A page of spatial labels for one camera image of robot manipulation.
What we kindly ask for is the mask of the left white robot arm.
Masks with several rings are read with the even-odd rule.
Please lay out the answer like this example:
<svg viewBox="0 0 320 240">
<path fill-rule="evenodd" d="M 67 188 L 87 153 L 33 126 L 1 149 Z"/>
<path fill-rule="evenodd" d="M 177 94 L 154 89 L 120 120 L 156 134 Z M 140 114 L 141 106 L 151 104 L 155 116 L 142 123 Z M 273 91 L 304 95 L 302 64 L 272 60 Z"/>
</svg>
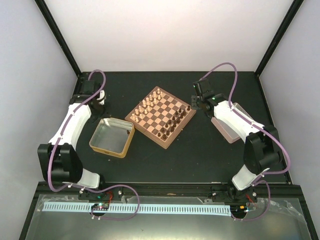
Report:
<svg viewBox="0 0 320 240">
<path fill-rule="evenodd" d="M 100 182 L 101 176 L 85 169 L 76 152 L 86 122 L 92 115 L 104 112 L 104 85 L 105 81 L 85 82 L 80 93 L 70 99 L 67 114 L 56 134 L 47 144 L 40 144 L 37 149 L 43 178 L 54 192 L 63 188 L 55 188 L 53 183 L 62 183 L 65 187 L 76 185 L 89 188 L 89 193 L 97 200 L 107 195 L 108 188 Z"/>
</svg>

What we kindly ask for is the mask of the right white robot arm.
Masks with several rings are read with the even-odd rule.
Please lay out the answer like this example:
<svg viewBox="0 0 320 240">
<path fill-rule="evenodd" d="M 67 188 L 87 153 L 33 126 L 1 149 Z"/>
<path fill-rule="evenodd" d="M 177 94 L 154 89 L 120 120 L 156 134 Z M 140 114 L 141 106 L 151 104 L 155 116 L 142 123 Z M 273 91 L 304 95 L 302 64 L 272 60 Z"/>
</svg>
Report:
<svg viewBox="0 0 320 240">
<path fill-rule="evenodd" d="M 246 195 L 246 189 L 284 159 L 278 130 L 254 121 L 223 94 L 215 94 L 208 79 L 194 82 L 193 88 L 192 109 L 203 110 L 229 143 L 239 139 L 244 142 L 243 166 L 227 186 L 228 198 L 238 202 Z"/>
</svg>

